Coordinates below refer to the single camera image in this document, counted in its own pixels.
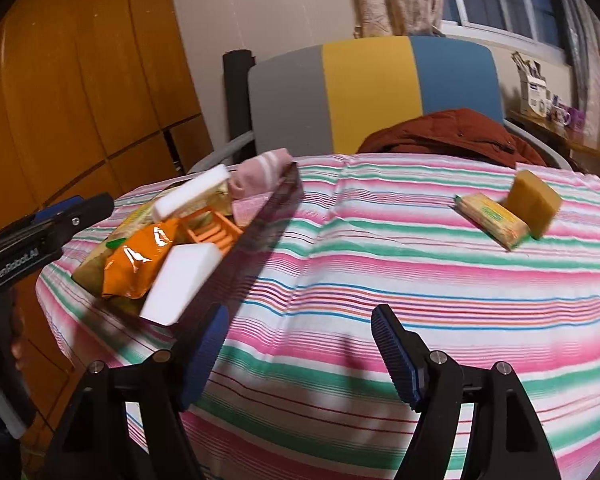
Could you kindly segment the white foam block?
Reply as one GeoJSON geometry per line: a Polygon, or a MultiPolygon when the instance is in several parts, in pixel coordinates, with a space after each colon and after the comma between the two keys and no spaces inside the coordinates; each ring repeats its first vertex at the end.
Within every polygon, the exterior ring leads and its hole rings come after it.
{"type": "Polygon", "coordinates": [[[152,220],[161,222],[178,216],[199,203],[230,178],[225,165],[219,164],[160,197],[152,206],[152,220]]]}
{"type": "Polygon", "coordinates": [[[174,246],[140,310],[140,318],[171,326],[181,317],[223,255],[213,244],[174,246]]]}

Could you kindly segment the orange white snack bag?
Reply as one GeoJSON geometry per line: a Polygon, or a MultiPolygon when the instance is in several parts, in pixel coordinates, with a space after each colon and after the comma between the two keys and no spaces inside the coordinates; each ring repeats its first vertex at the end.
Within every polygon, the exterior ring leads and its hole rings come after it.
{"type": "Polygon", "coordinates": [[[180,222],[170,219],[136,231],[107,259],[102,296],[140,299],[146,295],[174,244],[180,222]]]}

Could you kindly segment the orange plastic rack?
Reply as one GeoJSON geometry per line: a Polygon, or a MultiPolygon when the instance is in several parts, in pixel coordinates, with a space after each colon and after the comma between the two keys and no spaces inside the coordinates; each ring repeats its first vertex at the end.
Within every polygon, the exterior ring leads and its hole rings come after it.
{"type": "Polygon", "coordinates": [[[180,219],[187,239],[196,244],[213,244],[225,256],[242,236],[242,229],[224,214],[211,208],[198,209],[180,219]]]}

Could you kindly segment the pink striped sock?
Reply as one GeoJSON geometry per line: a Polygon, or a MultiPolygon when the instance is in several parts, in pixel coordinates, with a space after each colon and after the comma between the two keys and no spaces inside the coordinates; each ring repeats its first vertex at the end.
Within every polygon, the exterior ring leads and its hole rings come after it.
{"type": "Polygon", "coordinates": [[[272,192],[293,161],[286,148],[278,148],[241,162],[228,180],[230,196],[242,200],[272,192]]]}

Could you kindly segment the cracker pack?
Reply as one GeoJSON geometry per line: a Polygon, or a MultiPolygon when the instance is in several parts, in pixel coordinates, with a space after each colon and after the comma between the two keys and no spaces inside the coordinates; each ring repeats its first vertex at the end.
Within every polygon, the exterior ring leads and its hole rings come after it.
{"type": "Polygon", "coordinates": [[[149,226],[152,223],[152,207],[154,202],[151,200],[142,206],[134,209],[100,244],[98,244],[81,262],[81,266],[88,266],[91,263],[103,264],[106,259],[117,248],[117,241],[122,238],[129,238],[136,231],[149,226]]]}
{"type": "Polygon", "coordinates": [[[521,219],[482,193],[455,196],[454,208],[507,250],[513,250],[530,236],[521,219]]]}

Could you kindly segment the gold metal tin box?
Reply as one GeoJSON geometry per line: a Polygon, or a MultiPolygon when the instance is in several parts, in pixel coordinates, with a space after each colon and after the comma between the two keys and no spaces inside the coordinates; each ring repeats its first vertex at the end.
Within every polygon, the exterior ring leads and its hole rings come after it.
{"type": "Polygon", "coordinates": [[[152,208],[180,191],[172,185],[137,208],[72,274],[99,307],[174,333],[196,325],[216,304],[239,307],[303,198],[298,166],[291,164],[243,229],[213,207],[151,220],[152,208]]]}

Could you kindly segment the black rolled mat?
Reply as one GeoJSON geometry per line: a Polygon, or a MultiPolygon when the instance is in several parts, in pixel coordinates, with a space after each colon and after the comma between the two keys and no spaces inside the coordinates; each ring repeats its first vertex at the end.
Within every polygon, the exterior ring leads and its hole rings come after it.
{"type": "Polygon", "coordinates": [[[226,119],[230,140],[252,130],[248,74],[256,58],[247,49],[226,52],[222,57],[226,119]]]}

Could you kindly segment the grey yellow blue chair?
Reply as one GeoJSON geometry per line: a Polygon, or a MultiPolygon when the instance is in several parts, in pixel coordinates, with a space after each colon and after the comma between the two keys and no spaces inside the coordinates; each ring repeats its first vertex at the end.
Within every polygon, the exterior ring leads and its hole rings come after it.
{"type": "Polygon", "coordinates": [[[213,167],[253,146],[294,156],[353,154],[366,136],[422,115],[470,108],[524,139],[548,166],[568,169],[562,155],[504,117],[491,51],[474,42],[392,36],[303,48],[249,67],[244,98],[229,106],[246,130],[201,159],[213,167]]]}

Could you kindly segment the wooden side desk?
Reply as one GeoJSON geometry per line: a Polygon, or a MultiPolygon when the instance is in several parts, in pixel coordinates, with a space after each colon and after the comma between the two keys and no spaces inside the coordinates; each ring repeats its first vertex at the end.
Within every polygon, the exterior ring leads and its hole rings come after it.
{"type": "Polygon", "coordinates": [[[528,117],[514,110],[506,113],[506,119],[523,128],[562,156],[570,158],[570,153],[581,153],[593,156],[600,161],[600,150],[590,148],[584,143],[584,135],[561,127],[548,119],[528,117]]]}

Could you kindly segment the dark red jacket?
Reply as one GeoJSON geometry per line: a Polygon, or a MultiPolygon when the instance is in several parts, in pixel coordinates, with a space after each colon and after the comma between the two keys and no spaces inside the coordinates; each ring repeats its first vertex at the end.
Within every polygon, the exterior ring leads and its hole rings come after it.
{"type": "Polygon", "coordinates": [[[518,162],[546,166],[526,140],[470,108],[442,110],[376,131],[358,148],[364,153],[444,155],[513,169],[518,162]]]}

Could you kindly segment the purple box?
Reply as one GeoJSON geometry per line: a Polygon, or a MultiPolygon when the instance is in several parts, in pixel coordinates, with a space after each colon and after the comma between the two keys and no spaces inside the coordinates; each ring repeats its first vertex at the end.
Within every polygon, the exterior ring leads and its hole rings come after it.
{"type": "Polygon", "coordinates": [[[567,127],[574,132],[584,133],[585,112],[575,107],[567,108],[569,122],[567,127]]]}

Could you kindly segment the white mug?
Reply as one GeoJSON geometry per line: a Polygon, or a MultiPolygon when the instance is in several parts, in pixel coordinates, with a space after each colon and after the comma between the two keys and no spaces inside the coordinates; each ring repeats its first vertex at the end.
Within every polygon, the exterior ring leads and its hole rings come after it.
{"type": "Polygon", "coordinates": [[[562,104],[553,105],[550,110],[550,120],[559,127],[568,128],[571,124],[569,107],[562,104]]]}

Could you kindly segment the white box with items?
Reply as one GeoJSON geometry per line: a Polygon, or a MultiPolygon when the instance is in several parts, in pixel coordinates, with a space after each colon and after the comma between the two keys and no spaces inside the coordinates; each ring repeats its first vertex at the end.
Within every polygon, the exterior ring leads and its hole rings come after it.
{"type": "Polygon", "coordinates": [[[532,118],[547,116],[547,84],[541,74],[541,65],[532,58],[524,58],[518,51],[511,55],[520,81],[520,112],[532,118]]]}

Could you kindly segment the curtain right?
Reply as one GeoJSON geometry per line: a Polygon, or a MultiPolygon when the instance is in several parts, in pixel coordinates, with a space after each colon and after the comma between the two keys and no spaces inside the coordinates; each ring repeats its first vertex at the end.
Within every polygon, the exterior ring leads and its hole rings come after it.
{"type": "Polygon", "coordinates": [[[585,0],[560,2],[576,78],[578,109],[585,116],[585,144],[600,150],[600,19],[585,0]]]}

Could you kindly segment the window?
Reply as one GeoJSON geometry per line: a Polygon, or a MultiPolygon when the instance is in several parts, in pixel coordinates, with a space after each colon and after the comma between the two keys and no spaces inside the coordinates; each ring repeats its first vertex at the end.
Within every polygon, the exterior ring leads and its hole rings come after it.
{"type": "Polygon", "coordinates": [[[444,0],[442,32],[538,60],[567,61],[559,0],[444,0]]]}

